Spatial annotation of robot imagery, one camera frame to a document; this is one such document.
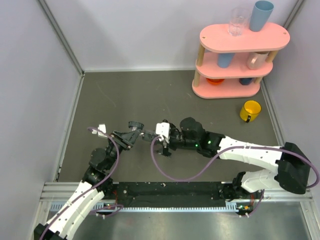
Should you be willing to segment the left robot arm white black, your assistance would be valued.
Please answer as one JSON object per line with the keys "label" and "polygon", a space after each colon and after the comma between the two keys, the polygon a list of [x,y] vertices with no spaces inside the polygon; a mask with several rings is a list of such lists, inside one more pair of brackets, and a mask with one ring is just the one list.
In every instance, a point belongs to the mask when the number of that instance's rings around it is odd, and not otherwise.
{"label": "left robot arm white black", "polygon": [[129,132],[105,133],[100,125],[89,127],[92,134],[108,139],[106,148],[92,151],[89,167],[74,193],[63,207],[45,224],[34,229],[35,240],[71,240],[78,227],[103,198],[109,198],[114,191],[111,175],[116,170],[120,154],[133,147],[142,130],[134,128]]}

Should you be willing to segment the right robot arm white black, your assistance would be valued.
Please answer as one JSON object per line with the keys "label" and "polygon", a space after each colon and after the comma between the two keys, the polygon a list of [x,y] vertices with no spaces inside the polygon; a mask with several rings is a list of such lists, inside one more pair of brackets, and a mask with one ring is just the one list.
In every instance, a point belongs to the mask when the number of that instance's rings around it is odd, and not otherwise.
{"label": "right robot arm white black", "polygon": [[284,146],[263,146],[239,141],[206,131],[200,122],[187,117],[180,122],[179,128],[167,121],[158,123],[151,144],[161,144],[164,156],[170,156],[168,149],[187,149],[210,158],[210,163],[221,159],[260,167],[259,171],[240,172],[233,179],[233,192],[239,198],[276,188],[303,195],[310,188],[308,179],[313,165],[291,142],[286,142]]}

